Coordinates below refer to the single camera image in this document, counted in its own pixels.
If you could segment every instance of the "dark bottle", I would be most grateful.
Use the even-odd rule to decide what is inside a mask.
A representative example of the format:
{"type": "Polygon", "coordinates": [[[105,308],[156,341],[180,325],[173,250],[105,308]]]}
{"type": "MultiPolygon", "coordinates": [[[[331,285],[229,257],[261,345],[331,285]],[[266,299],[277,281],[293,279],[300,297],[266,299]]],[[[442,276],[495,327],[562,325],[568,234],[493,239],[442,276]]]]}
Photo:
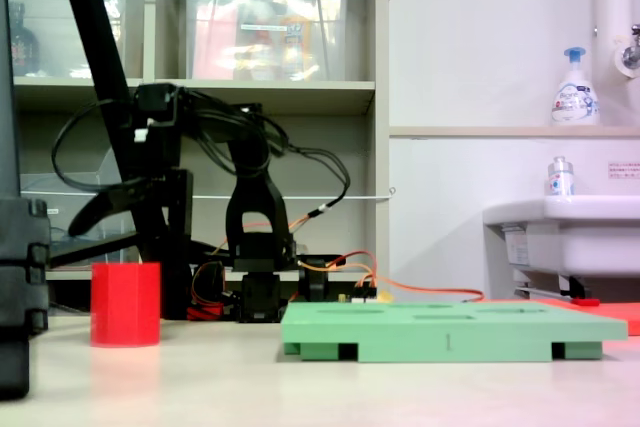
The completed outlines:
{"type": "Polygon", "coordinates": [[[9,2],[9,23],[13,75],[24,76],[38,72],[40,63],[38,39],[33,32],[24,27],[22,2],[9,2]]]}

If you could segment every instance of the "faucet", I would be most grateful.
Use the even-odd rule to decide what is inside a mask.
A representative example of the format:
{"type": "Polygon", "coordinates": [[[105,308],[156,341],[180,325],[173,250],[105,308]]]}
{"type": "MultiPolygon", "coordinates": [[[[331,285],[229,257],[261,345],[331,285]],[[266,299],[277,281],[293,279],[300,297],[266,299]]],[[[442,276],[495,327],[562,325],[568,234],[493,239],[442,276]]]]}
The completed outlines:
{"type": "Polygon", "coordinates": [[[635,70],[640,67],[640,24],[631,26],[634,45],[624,49],[622,63],[627,69],[635,70]]]}

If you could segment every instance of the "orange mat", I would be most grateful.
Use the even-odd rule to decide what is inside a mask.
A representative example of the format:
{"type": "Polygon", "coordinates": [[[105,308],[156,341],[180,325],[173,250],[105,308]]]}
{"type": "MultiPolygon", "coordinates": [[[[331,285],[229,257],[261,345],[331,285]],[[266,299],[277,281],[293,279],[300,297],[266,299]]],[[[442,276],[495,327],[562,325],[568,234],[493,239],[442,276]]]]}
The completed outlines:
{"type": "Polygon", "coordinates": [[[487,300],[485,302],[540,302],[543,304],[578,310],[587,314],[601,315],[612,319],[625,320],[629,326],[629,335],[640,335],[640,303],[600,304],[596,307],[583,307],[556,299],[537,300],[487,300]]]}

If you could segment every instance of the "shelf board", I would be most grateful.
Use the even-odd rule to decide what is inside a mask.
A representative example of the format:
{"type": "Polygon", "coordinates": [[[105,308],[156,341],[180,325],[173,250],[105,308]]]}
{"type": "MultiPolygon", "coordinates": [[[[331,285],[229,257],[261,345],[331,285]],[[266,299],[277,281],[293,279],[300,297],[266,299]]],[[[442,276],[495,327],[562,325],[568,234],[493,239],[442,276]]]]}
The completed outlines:
{"type": "MultiPolygon", "coordinates": [[[[127,79],[130,89],[141,79],[127,79]]],[[[58,77],[14,77],[20,112],[71,113],[96,99],[92,79],[58,77]]]]}
{"type": "Polygon", "coordinates": [[[390,127],[391,138],[640,138],[639,127],[568,126],[568,127],[390,127]]]}
{"type": "Polygon", "coordinates": [[[49,270],[47,280],[91,280],[90,270],[49,270]]]}
{"type": "Polygon", "coordinates": [[[230,104],[259,102],[270,115],[363,115],[375,82],[290,82],[168,79],[170,82],[218,97],[230,104]]]}
{"type": "MultiPolygon", "coordinates": [[[[297,282],[299,278],[298,272],[278,272],[282,282],[297,282]]],[[[331,282],[357,282],[364,276],[365,272],[329,272],[329,280],[331,282]]],[[[225,278],[227,282],[240,282],[244,272],[226,272],[225,278]]]]}
{"type": "MultiPolygon", "coordinates": [[[[279,272],[280,280],[283,282],[297,282],[298,272],[279,272]]],[[[227,272],[227,281],[240,282],[242,272],[227,272]]],[[[329,272],[329,280],[332,282],[357,282],[362,278],[364,272],[329,272]]],[[[90,270],[50,270],[46,273],[47,280],[91,280],[90,270]]]]}

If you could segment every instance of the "sink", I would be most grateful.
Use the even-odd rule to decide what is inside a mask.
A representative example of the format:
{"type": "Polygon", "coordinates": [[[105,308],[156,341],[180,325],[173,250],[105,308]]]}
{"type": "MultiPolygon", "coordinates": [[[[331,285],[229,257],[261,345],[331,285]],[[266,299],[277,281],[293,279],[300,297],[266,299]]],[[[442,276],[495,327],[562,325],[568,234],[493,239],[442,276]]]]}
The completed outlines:
{"type": "Polygon", "coordinates": [[[549,196],[486,209],[509,262],[562,276],[640,276],[640,196],[549,196]]]}

